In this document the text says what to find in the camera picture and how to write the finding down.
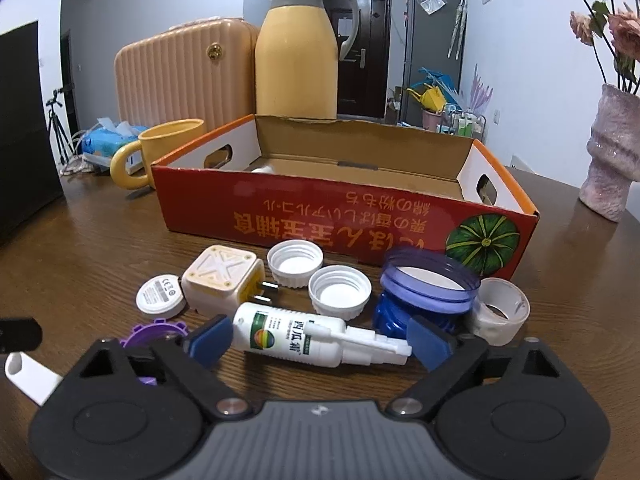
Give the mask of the cream square plug adapter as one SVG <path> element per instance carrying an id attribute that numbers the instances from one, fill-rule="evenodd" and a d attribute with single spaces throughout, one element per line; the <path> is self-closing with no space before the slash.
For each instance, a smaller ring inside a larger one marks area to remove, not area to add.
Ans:
<path id="1" fill-rule="evenodd" d="M 189 307 L 206 318 L 234 318 L 246 302 L 272 304 L 279 291 L 258 255 L 224 245 L 207 247 L 184 271 L 180 285 Z"/>

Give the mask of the red cardboard box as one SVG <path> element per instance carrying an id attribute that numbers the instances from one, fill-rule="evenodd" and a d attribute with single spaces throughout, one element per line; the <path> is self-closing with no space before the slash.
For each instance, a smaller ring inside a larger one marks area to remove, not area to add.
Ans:
<path id="1" fill-rule="evenodd" d="M 483 278 L 512 276 L 539 219 L 482 142 L 362 120 L 246 116 L 152 173 L 171 231 L 262 247 L 300 238 L 367 264 L 409 246 Z"/>

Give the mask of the yellow watering can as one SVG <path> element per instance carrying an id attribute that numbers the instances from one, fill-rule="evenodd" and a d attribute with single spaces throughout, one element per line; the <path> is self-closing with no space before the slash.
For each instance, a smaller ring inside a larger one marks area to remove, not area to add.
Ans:
<path id="1" fill-rule="evenodd" d="M 430 113 L 441 113 L 447 105 L 447 100 L 442 90 L 438 87 L 427 86 L 423 93 L 419 93 L 413 88 L 407 88 L 406 92 L 415 99 L 424 110 Z"/>

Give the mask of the white bottle cap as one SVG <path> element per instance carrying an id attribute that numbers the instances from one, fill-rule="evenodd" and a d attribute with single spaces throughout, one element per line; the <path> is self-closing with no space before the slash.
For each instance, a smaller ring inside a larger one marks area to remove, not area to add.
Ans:
<path id="1" fill-rule="evenodd" d="M 311 275 L 308 295 L 320 315 L 350 321 L 359 316 L 369 302 L 370 280 L 352 266 L 325 266 Z"/>
<path id="2" fill-rule="evenodd" d="M 267 263 L 276 282 L 287 288 L 304 288 L 323 264 L 322 249 L 309 240 L 285 240 L 269 249 Z"/>

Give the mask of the grey refrigerator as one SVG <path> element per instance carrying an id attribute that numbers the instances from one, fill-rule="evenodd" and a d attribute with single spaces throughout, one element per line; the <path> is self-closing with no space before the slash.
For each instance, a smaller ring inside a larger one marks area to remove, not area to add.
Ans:
<path id="1" fill-rule="evenodd" d="M 402 88 L 424 91 L 421 68 L 441 73 L 460 89 L 463 50 L 451 42 L 461 0 L 408 0 Z"/>

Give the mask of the blue transparent jar lid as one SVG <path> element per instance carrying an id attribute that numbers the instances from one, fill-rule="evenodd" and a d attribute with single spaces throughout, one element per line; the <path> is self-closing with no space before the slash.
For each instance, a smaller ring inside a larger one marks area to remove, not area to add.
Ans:
<path id="1" fill-rule="evenodd" d="M 399 246 L 386 252 L 380 284 L 373 328 L 405 339 L 415 316 L 423 316 L 448 334 L 460 333 L 480 289 L 480 278 L 439 252 Z"/>

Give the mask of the black paper bag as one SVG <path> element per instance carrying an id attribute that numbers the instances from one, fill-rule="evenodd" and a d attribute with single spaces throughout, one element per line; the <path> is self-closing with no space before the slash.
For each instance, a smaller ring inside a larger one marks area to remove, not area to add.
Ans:
<path id="1" fill-rule="evenodd" d="M 6 242 L 34 214 L 63 196 L 44 118 L 38 24 L 1 35 L 0 236 Z"/>

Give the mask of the pink textured vase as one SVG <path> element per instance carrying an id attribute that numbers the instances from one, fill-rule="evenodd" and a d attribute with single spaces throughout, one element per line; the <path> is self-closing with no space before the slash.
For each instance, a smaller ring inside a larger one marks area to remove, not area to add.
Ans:
<path id="1" fill-rule="evenodd" d="M 639 98 L 602 86 L 587 152 L 588 174 L 580 201 L 608 221 L 620 222 L 632 182 L 639 181 Z"/>

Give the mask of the small white round disc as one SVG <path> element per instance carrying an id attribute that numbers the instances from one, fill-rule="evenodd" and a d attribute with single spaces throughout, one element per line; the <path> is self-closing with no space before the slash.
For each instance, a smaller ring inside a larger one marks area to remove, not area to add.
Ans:
<path id="1" fill-rule="evenodd" d="M 174 318 L 186 308 L 180 278 L 175 274 L 160 274 L 147 280 L 134 302 L 150 318 Z"/>

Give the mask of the dark entrance door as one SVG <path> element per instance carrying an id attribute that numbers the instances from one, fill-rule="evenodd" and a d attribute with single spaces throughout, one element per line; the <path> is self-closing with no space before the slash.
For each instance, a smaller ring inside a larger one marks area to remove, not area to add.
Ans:
<path id="1" fill-rule="evenodd" d="M 392 0 L 357 0 L 360 26 L 338 63 L 337 114 L 383 119 L 390 62 Z"/>

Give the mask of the white tape roll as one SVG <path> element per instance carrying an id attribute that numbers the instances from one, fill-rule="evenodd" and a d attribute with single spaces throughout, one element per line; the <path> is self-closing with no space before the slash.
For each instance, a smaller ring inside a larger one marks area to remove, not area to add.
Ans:
<path id="1" fill-rule="evenodd" d="M 529 300 L 518 286 L 502 278 L 484 278 L 466 326 L 491 346 L 503 347 L 510 344 L 529 315 Z"/>

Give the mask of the purple scalloped lid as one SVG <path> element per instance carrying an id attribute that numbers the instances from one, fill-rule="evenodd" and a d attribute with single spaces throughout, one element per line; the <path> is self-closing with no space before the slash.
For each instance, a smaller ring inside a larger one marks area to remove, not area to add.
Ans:
<path id="1" fill-rule="evenodd" d="M 130 335 L 122 339 L 120 344 L 140 382 L 148 386 L 156 386 L 157 379 L 163 380 L 150 344 L 157 340 L 183 339 L 189 335 L 185 322 L 169 322 L 157 318 L 150 324 L 134 326 Z"/>

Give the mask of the white spray bottle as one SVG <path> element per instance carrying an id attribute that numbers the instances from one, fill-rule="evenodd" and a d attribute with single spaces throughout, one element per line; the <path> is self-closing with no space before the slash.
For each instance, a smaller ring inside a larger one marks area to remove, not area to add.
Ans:
<path id="1" fill-rule="evenodd" d="M 349 326 L 341 318 L 246 302 L 233 318 L 232 347 L 291 362 L 404 365 L 412 347 L 403 339 Z"/>

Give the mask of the red white lint brush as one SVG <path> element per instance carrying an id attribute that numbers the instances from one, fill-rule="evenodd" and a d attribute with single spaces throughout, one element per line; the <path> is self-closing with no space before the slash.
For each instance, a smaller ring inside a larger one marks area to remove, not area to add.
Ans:
<path id="1" fill-rule="evenodd" d="M 6 378 L 38 406 L 43 406 L 63 377 L 24 352 L 12 352 L 4 363 Z"/>

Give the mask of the yellow thermos jug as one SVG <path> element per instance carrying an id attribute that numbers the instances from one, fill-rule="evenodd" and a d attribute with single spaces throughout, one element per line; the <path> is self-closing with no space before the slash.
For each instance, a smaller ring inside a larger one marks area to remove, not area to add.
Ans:
<path id="1" fill-rule="evenodd" d="M 358 35 L 358 1 L 344 0 L 352 9 L 352 29 L 342 44 L 326 14 L 326 0 L 270 1 L 255 47 L 256 112 L 334 120 L 338 62 Z"/>

